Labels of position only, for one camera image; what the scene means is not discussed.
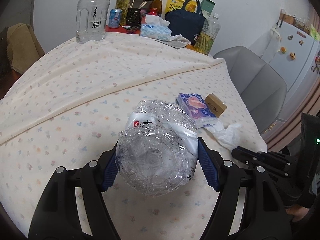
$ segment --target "soda can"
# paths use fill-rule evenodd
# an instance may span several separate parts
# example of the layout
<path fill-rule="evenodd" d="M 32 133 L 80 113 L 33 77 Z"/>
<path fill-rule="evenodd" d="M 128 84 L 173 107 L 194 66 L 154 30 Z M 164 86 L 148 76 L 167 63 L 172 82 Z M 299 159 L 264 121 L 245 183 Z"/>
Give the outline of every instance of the soda can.
<path fill-rule="evenodd" d="M 109 28 L 119 28 L 122 10 L 112 9 L 109 17 Z"/>

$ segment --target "gray chair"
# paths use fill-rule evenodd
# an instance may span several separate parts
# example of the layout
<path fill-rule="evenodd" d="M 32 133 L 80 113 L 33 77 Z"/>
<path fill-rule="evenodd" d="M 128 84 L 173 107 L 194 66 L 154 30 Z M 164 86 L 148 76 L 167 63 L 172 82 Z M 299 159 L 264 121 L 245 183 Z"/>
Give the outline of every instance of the gray chair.
<path fill-rule="evenodd" d="M 261 134 L 280 114 L 287 94 L 286 83 L 273 68 L 245 47 L 225 49 L 213 57 L 225 59 L 231 81 Z"/>

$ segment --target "refrigerator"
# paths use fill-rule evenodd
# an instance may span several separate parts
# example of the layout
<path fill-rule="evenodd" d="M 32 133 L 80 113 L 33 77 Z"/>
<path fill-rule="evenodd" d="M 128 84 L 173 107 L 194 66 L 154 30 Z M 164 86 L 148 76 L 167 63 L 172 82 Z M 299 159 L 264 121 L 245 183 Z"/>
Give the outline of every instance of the refrigerator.
<path fill-rule="evenodd" d="M 277 51 L 284 47 L 286 52 Z M 261 57 L 287 84 L 287 95 L 276 121 L 261 136 L 267 141 L 295 113 L 320 76 L 320 45 L 311 36 L 286 22 L 277 28 Z"/>

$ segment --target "small cardboard box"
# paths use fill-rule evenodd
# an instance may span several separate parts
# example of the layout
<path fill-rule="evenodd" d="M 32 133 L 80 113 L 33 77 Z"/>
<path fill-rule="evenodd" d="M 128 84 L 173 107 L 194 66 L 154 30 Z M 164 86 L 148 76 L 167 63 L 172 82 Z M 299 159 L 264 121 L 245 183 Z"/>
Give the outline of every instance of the small cardboard box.
<path fill-rule="evenodd" d="M 204 101 L 208 105 L 210 111 L 213 112 L 216 115 L 216 117 L 222 115 L 224 110 L 227 108 L 227 106 L 224 103 L 222 103 L 222 101 L 219 98 L 217 98 L 214 94 L 208 95 Z"/>

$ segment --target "blue and white tissue package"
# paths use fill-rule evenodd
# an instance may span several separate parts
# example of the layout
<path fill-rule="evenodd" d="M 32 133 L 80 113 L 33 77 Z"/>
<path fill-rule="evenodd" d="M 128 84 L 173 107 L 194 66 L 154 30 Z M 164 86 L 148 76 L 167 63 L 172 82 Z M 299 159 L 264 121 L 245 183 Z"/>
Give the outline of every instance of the blue and white tissue package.
<path fill-rule="evenodd" d="M 177 102 L 187 115 L 196 122 L 198 128 L 217 123 L 217 117 L 210 111 L 201 95 L 179 94 Z"/>
<path fill-rule="evenodd" d="M 160 41 L 170 41 L 172 31 L 168 28 L 170 22 L 159 16 L 146 15 L 146 23 L 141 24 L 140 36 Z"/>

